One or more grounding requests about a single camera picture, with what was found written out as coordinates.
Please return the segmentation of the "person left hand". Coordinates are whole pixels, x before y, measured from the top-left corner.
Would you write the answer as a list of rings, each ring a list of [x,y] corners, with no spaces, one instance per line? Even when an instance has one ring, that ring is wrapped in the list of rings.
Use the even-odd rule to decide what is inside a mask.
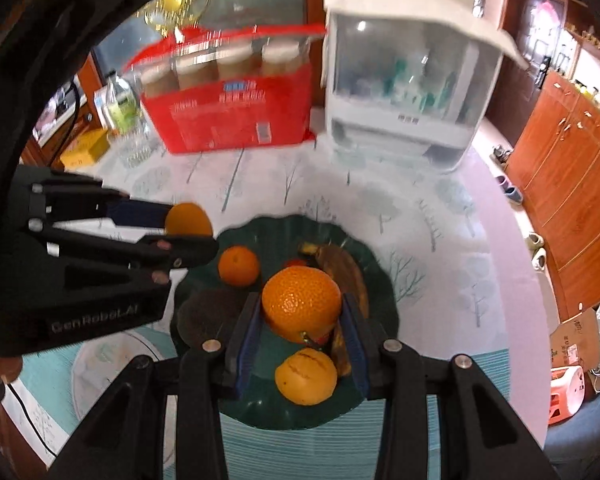
[[[23,359],[21,356],[14,358],[0,358],[0,379],[4,384],[11,384],[21,374]]]

